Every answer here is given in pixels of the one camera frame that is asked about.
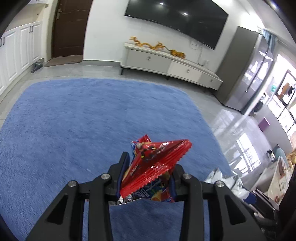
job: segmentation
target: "triangular cutout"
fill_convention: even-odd
[[[229,195],[225,196],[225,202],[228,210],[230,223],[232,225],[244,223],[246,221],[246,217],[242,214],[240,209],[237,207],[237,205]]]
[[[49,223],[62,224],[67,205],[68,195],[63,196],[60,202],[55,206],[51,214],[47,217],[46,221]]]

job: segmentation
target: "metal screw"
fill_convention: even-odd
[[[104,173],[104,174],[101,175],[101,178],[102,178],[103,180],[107,180],[107,179],[110,178],[110,174],[108,174],[108,173]]]
[[[71,188],[73,188],[73,187],[76,186],[76,184],[77,184],[76,181],[69,181],[68,186],[71,187]]]
[[[225,183],[222,182],[222,181],[217,181],[216,182],[216,186],[219,187],[219,188],[221,188],[221,187],[224,187],[225,186]]]
[[[184,179],[190,179],[190,178],[192,178],[192,176],[189,173],[184,173],[183,178]]]

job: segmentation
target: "brown door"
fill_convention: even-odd
[[[82,55],[92,0],[59,0],[53,27],[52,57]]]

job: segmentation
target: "drawer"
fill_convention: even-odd
[[[146,53],[137,50],[129,50],[126,65],[141,69],[149,69],[166,73],[170,66],[171,60],[159,55]]]
[[[172,61],[170,64],[170,68],[168,69],[168,74],[172,74],[174,76],[191,80],[197,83],[200,76],[202,75],[202,72],[198,71],[197,69],[191,68],[185,64]]]
[[[218,79],[215,79],[207,74],[202,74],[200,79],[198,80],[198,83],[200,85],[203,85],[208,88],[212,88],[215,90],[218,90],[222,82]]]

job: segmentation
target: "television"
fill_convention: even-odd
[[[215,49],[228,14],[212,0],[130,0],[125,16],[176,29]]]

